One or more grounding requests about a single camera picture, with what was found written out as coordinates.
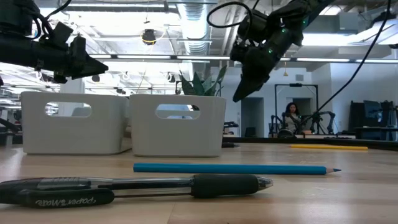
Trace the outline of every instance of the doorway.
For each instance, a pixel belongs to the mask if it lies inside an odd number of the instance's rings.
[[[243,137],[264,138],[264,98],[249,97],[241,102]]]
[[[300,115],[311,115],[312,110],[312,99],[311,98],[293,98],[292,102],[297,105]],[[311,121],[307,122],[303,127],[304,130],[309,130]]]

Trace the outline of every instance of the black pen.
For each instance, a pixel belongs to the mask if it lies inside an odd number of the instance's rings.
[[[115,198],[191,195],[213,198],[249,195],[272,186],[251,174],[197,174],[192,177],[122,178],[57,177],[0,183],[0,203],[33,208],[87,207]]]

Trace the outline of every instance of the colored pencil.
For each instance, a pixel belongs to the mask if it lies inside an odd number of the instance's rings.
[[[167,172],[194,174],[286,174],[325,175],[340,169],[306,165],[243,165],[243,164],[164,164],[136,163],[135,172]]]
[[[329,146],[329,145],[316,145],[316,144],[293,144],[290,145],[292,149],[337,149],[337,150],[358,150],[366,151],[366,146]]]

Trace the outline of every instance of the blue pencil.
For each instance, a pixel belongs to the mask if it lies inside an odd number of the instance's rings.
[[[136,163],[135,172],[167,172],[194,174],[287,174],[325,175],[340,169],[305,165],[241,165],[241,164],[163,164]]]

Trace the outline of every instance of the pen clip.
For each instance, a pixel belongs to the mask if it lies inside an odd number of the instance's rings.
[[[110,189],[21,190],[19,205],[31,208],[71,208],[104,205],[114,200]]]

